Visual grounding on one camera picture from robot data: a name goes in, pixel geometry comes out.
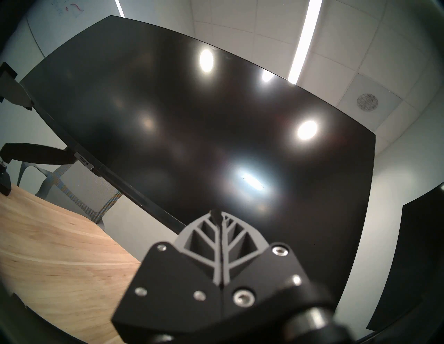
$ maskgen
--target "black monitor screen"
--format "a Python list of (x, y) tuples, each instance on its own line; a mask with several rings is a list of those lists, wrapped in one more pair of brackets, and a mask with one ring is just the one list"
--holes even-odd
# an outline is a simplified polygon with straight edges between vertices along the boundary
[(373, 171), (375, 135), (361, 124), (224, 50), (114, 16), (22, 84), (68, 145), (170, 228), (175, 218), (172, 230), (219, 208), (290, 245), (339, 300)]

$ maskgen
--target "ceiling speaker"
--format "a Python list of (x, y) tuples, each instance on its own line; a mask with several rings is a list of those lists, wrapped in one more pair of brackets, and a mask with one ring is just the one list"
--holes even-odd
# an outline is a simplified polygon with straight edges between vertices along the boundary
[(356, 101), (358, 107), (365, 112), (370, 112), (378, 107), (378, 98), (371, 93), (364, 93), (358, 97)]

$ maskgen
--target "wooden table surface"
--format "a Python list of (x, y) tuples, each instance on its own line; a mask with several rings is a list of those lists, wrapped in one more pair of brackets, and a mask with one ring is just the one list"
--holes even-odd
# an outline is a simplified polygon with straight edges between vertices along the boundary
[(3, 283), (70, 335), (122, 343), (111, 316), (139, 265), (85, 217), (17, 186), (8, 197), (0, 194)]

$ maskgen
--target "gray bracket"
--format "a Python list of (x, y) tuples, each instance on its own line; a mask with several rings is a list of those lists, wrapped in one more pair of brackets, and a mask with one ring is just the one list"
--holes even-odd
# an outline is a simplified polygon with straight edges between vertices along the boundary
[(257, 229), (222, 212), (222, 232), (208, 213), (185, 227), (174, 246), (221, 286), (228, 285), (269, 245)]

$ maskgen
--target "mesh chair back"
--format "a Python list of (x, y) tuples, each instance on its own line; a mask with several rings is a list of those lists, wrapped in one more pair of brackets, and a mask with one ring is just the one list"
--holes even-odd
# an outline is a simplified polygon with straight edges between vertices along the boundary
[(62, 165), (54, 172), (23, 162), (17, 185), (20, 184), (24, 170), (30, 166), (46, 176), (39, 192), (36, 193), (37, 197), (81, 214), (96, 223), (122, 195), (105, 179), (96, 176), (79, 161), (72, 165)]

